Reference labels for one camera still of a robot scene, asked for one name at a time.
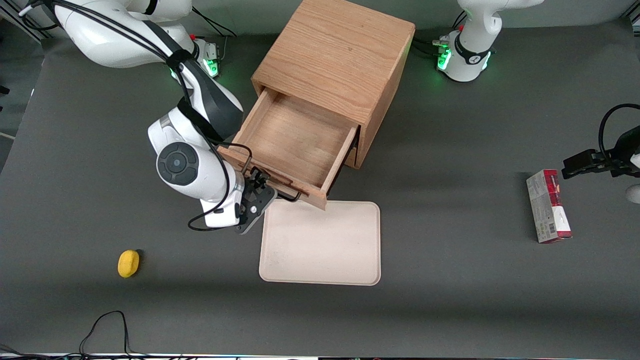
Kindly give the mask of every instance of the open drawer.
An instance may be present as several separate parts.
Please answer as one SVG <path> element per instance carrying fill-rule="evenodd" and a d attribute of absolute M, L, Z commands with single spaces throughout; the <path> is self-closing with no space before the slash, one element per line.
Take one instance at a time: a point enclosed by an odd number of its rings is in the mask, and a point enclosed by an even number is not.
<path fill-rule="evenodd" d="M 324 209 L 326 194 L 354 144 L 358 126 L 302 99 L 265 88 L 236 134 L 248 146 L 256 166 L 271 176 L 270 185 Z M 219 148 L 241 170 L 247 151 Z"/>

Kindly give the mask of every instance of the red and white box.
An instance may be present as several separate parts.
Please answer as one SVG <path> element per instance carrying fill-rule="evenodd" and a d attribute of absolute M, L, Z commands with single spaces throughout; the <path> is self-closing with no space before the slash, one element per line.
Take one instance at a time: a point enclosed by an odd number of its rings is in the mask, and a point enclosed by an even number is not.
<path fill-rule="evenodd" d="M 542 170 L 527 179 L 538 242 L 550 244 L 571 238 L 571 228 L 560 201 L 557 170 Z"/>

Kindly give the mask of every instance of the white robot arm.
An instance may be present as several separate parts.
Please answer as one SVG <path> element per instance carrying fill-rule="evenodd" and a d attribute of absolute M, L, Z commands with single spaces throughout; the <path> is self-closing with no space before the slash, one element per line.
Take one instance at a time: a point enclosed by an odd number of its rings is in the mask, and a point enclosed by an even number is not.
<path fill-rule="evenodd" d="M 544 0 L 458 0 L 468 14 L 464 30 L 457 29 L 440 37 L 436 45 L 445 51 L 438 61 L 438 70 L 455 81 L 472 81 L 486 68 L 491 45 L 502 29 L 501 10 L 523 9 Z"/>
<path fill-rule="evenodd" d="M 30 1 L 29 6 L 38 3 Z M 173 189 L 200 199 L 204 212 L 189 222 L 190 228 L 208 231 L 235 226 L 237 232 L 247 232 L 277 191 L 266 186 L 268 175 L 254 169 L 245 179 L 216 152 L 215 144 L 239 130 L 243 109 L 205 71 L 206 61 L 200 60 L 207 44 L 202 40 L 194 43 L 180 24 L 172 22 L 191 11 L 191 0 L 45 3 L 80 51 L 94 62 L 126 68 L 161 61 L 172 68 L 185 97 L 148 129 L 157 154 L 157 173 Z M 209 228 L 191 225 L 202 217 Z"/>

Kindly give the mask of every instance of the wooden cabinet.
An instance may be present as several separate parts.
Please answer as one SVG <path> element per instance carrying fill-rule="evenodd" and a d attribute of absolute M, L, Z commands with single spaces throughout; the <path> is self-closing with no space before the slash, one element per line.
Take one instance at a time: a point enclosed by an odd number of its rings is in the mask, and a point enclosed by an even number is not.
<path fill-rule="evenodd" d="M 344 0 L 303 0 L 252 76 L 234 142 L 280 192 L 324 209 L 343 164 L 360 168 L 393 99 L 415 26 Z M 220 149 L 240 169 L 246 151 Z"/>

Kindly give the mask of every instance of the gray mat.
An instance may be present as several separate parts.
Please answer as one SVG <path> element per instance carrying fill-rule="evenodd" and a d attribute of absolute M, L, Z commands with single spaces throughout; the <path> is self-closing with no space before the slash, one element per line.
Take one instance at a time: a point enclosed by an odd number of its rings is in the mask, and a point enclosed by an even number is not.
<path fill-rule="evenodd" d="M 229 42 L 220 81 L 247 110 L 273 40 Z M 524 186 L 596 147 L 604 113 L 638 100 L 626 22 L 505 29 L 469 84 L 412 51 L 364 167 L 345 168 L 330 195 L 380 206 L 371 288 L 261 281 L 261 224 L 246 236 L 189 231 L 198 202 L 162 183 L 147 145 L 147 126 L 180 97 L 169 70 L 106 69 L 69 42 L 48 46 L 0 176 L 3 343 L 73 351 L 121 309 L 142 352 L 640 358 L 633 180 L 563 181 L 574 238 L 553 245 L 535 241 Z M 607 143 L 637 116 L 616 114 Z M 127 280 L 125 249 L 146 254 Z M 121 331 L 105 319 L 87 349 L 121 351 Z"/>

